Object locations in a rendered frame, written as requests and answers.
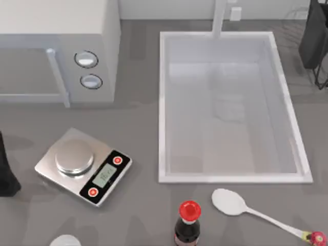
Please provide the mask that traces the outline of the white sink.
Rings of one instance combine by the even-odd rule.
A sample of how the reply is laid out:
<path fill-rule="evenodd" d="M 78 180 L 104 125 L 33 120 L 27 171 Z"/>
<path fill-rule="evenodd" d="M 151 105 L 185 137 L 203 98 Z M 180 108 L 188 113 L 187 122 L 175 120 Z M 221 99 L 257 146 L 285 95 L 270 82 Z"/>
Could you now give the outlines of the white sink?
<path fill-rule="evenodd" d="M 159 182 L 313 182 L 272 32 L 162 32 L 159 51 Z"/>

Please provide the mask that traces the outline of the small microwave knob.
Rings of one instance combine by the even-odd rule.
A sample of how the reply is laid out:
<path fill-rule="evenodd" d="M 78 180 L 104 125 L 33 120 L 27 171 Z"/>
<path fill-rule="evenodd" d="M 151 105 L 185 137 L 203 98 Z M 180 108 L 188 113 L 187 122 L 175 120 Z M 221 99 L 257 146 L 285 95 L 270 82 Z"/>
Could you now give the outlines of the small microwave knob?
<path fill-rule="evenodd" d="M 83 87 L 90 90 L 97 90 L 103 85 L 103 80 L 95 74 L 82 76 L 79 81 Z"/>

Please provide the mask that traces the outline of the silver kitchen scale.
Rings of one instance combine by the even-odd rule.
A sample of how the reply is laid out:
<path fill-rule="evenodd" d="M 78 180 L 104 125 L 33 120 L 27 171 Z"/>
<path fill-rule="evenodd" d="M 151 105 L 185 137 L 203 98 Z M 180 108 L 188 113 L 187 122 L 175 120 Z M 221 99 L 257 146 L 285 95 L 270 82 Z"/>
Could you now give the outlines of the silver kitchen scale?
<path fill-rule="evenodd" d="M 40 176 L 100 207 L 132 163 L 128 155 L 70 128 L 48 149 L 34 169 Z"/>

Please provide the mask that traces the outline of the large microwave knob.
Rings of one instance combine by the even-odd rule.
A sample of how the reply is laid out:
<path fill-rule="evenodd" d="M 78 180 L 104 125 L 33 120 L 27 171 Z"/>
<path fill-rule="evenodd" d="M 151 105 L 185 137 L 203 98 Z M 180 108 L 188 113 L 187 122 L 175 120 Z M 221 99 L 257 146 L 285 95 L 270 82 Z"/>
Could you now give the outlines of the large microwave knob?
<path fill-rule="evenodd" d="M 91 51 L 75 53 L 74 61 L 78 66 L 86 69 L 96 67 L 99 62 L 97 55 Z"/>

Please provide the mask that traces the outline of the dark bottle with red cap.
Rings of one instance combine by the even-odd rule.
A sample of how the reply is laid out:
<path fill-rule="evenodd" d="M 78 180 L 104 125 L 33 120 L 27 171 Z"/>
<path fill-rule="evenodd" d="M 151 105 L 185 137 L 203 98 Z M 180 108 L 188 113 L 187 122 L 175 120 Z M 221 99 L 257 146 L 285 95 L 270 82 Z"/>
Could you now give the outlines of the dark bottle with red cap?
<path fill-rule="evenodd" d="M 193 200 L 187 200 L 180 204 L 178 211 L 180 217 L 174 228 L 175 245 L 197 246 L 200 236 L 200 205 Z"/>

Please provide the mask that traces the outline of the pale microwave oven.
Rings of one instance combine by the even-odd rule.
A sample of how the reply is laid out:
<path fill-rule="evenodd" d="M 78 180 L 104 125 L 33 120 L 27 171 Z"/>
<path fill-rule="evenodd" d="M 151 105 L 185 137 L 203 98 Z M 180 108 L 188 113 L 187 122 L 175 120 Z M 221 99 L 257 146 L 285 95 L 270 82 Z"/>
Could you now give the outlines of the pale microwave oven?
<path fill-rule="evenodd" d="M 118 0 L 0 0 L 0 103 L 63 103 L 46 49 L 56 59 L 70 106 L 114 101 L 120 45 Z M 94 68 L 74 61 L 91 51 Z M 79 79 L 99 76 L 103 85 L 90 90 Z"/>

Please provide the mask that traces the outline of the tall white tap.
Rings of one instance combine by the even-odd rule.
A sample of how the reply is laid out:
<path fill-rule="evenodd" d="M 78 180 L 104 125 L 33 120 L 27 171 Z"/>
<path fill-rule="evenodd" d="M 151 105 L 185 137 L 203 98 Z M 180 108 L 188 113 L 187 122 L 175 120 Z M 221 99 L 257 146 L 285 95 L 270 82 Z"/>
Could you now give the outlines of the tall white tap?
<path fill-rule="evenodd" d="M 220 37 L 226 5 L 227 0 L 215 0 L 212 24 L 212 36 L 214 39 L 219 39 Z"/>

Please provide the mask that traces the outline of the white round cap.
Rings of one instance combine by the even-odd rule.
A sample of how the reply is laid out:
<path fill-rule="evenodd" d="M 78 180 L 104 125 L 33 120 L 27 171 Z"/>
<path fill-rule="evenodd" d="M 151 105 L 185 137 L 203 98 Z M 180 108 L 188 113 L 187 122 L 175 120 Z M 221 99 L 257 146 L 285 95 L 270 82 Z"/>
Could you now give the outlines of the white round cap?
<path fill-rule="evenodd" d="M 82 246 L 82 244 L 75 236 L 63 234 L 53 239 L 49 246 Z"/>

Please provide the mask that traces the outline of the black chair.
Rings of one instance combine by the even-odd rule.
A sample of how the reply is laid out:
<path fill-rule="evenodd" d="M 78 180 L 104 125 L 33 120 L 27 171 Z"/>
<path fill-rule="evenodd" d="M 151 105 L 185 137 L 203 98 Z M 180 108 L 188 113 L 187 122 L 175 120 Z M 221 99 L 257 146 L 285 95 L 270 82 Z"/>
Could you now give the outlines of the black chair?
<path fill-rule="evenodd" d="M 319 90 L 328 88 L 328 77 L 320 83 L 322 61 L 328 54 L 328 0 L 324 3 L 310 0 L 304 33 L 298 48 L 305 69 L 310 69 Z"/>

